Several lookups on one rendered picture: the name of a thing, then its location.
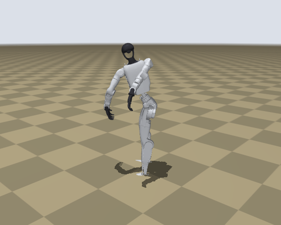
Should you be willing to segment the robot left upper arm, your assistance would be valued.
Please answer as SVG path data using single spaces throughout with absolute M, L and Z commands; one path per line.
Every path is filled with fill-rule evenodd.
M 109 94 L 111 96 L 113 96 L 115 94 L 115 92 L 116 92 L 115 88 L 118 85 L 118 83 L 120 81 L 120 78 L 122 78 L 124 75 L 125 75 L 124 68 L 119 69 L 115 73 L 115 75 L 114 75 L 114 77 L 113 77 L 113 79 L 111 81 L 111 84 L 110 84 L 110 86 L 109 86 L 109 88 L 108 88 L 108 90 L 106 92 L 107 94 Z

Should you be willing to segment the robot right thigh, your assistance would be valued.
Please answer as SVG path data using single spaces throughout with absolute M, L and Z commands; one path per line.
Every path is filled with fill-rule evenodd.
M 139 125 L 140 125 L 140 120 L 141 120 L 141 115 L 142 115 L 142 113 L 143 113 L 143 110 L 144 110 L 144 107 L 142 108 L 141 113 L 140 113 Z M 148 139 L 149 139 L 150 137 L 151 137 L 151 133 L 149 132 L 149 134 L 148 134 Z

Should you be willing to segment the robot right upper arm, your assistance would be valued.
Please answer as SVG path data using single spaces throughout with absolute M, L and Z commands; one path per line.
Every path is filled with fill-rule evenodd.
M 152 60 L 150 58 L 145 59 L 144 62 L 145 62 L 145 64 L 144 64 L 144 66 L 141 69 L 141 71 L 143 71 L 143 72 L 140 75 L 140 77 L 143 80 L 145 80 L 148 77 L 147 72 L 150 70 L 150 68 L 153 67 L 153 62 L 152 62 Z

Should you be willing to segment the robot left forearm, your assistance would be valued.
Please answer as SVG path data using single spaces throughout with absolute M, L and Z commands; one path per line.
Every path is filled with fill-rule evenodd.
M 104 101 L 104 108 L 107 106 L 108 108 L 110 108 L 110 104 L 111 104 L 111 99 L 112 96 L 109 94 L 105 94 L 105 101 Z

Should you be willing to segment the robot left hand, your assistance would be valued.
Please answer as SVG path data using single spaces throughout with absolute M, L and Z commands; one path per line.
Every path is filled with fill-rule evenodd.
M 114 116 L 112 116 L 112 115 L 114 115 L 114 114 L 111 114 L 111 113 L 110 113 L 110 111 L 112 111 L 112 110 L 106 106 L 106 107 L 105 107 L 105 111 L 106 111 L 106 114 L 107 114 L 108 118 L 109 118 L 110 120 L 113 120 L 113 119 L 114 119 Z

